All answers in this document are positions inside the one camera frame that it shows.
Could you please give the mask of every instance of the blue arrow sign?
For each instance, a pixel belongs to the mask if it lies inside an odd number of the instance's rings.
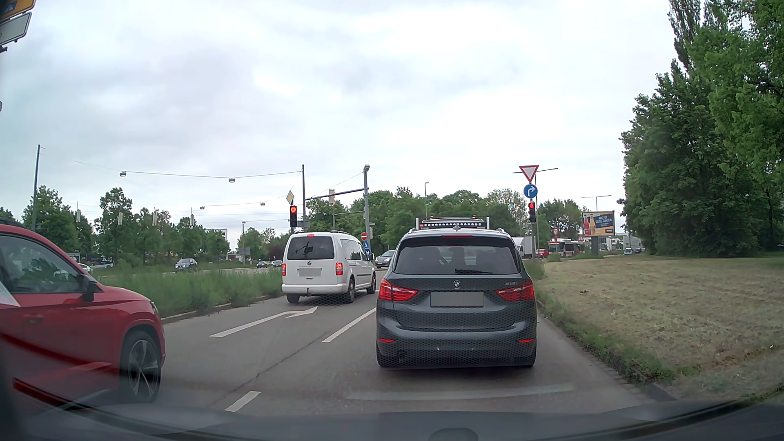
[[[536,188],[534,184],[528,184],[523,187],[523,195],[525,195],[526,198],[533,199],[536,197],[537,193],[539,193],[539,189]]]

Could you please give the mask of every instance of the tail light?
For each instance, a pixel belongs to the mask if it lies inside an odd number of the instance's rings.
[[[419,292],[418,290],[409,290],[406,288],[392,286],[388,280],[381,279],[381,286],[379,287],[379,299],[391,300],[391,301],[406,301],[406,300],[411,300],[411,297],[414,297],[418,292]]]
[[[531,301],[535,299],[534,282],[528,279],[521,286],[497,290],[496,293],[506,301]]]

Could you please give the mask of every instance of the lane marking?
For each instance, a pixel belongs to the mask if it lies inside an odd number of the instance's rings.
[[[250,391],[244,394],[240,399],[234,402],[231,406],[227,407],[226,410],[229,412],[236,412],[240,410],[245,404],[250,403],[250,400],[256,398],[261,392]]]
[[[443,392],[355,392],[346,395],[347,399],[373,401],[428,401],[453,399],[506,398],[523,395],[542,395],[575,390],[571,383],[563,385],[530,386],[527,388],[485,390],[485,391],[443,391]]]
[[[370,311],[366,312],[365,314],[362,314],[362,315],[360,315],[360,316],[359,316],[359,317],[357,317],[356,319],[354,319],[354,320],[351,320],[351,323],[349,323],[349,324],[345,325],[344,327],[340,328],[340,329],[339,329],[337,332],[335,332],[333,335],[330,335],[329,337],[327,337],[327,338],[325,338],[324,340],[322,340],[322,341],[321,341],[321,343],[329,343],[330,341],[333,341],[333,340],[335,340],[335,339],[336,339],[336,338],[337,338],[337,337],[338,337],[340,334],[342,334],[342,333],[346,332],[346,331],[347,331],[347,330],[348,330],[350,327],[352,327],[352,326],[356,325],[356,324],[357,324],[357,323],[359,323],[359,322],[360,322],[362,319],[364,319],[364,318],[365,318],[365,317],[367,317],[368,315],[371,315],[373,312],[376,312],[376,309],[375,309],[375,308],[371,309]]]
[[[318,308],[318,306],[314,306],[314,307],[312,307],[310,309],[307,309],[305,311],[283,311],[283,312],[279,312],[278,314],[270,315],[269,317],[266,317],[264,319],[256,320],[255,322],[246,323],[244,325],[240,325],[240,326],[231,328],[230,330],[225,330],[225,331],[222,331],[222,332],[219,332],[219,333],[214,333],[210,337],[218,337],[218,338],[226,337],[227,335],[231,335],[231,334],[233,334],[235,332],[239,332],[241,330],[246,330],[246,329],[248,329],[251,326],[256,326],[256,325],[260,325],[261,323],[264,323],[264,322],[269,322],[272,319],[276,319],[278,317],[282,317],[283,315],[286,315],[286,314],[292,314],[292,317],[299,317],[300,315],[311,314],[311,313],[316,311],[316,308]]]

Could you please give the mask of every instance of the roof rack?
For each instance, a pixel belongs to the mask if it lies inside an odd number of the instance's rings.
[[[424,220],[416,218],[417,230],[431,230],[435,228],[482,228],[489,229],[490,216],[485,219],[472,217],[429,217]]]

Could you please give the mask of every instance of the license plate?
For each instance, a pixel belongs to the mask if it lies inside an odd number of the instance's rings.
[[[300,268],[300,277],[318,277],[321,275],[321,268]]]
[[[485,293],[471,291],[449,291],[430,293],[432,308],[481,308],[485,306]]]

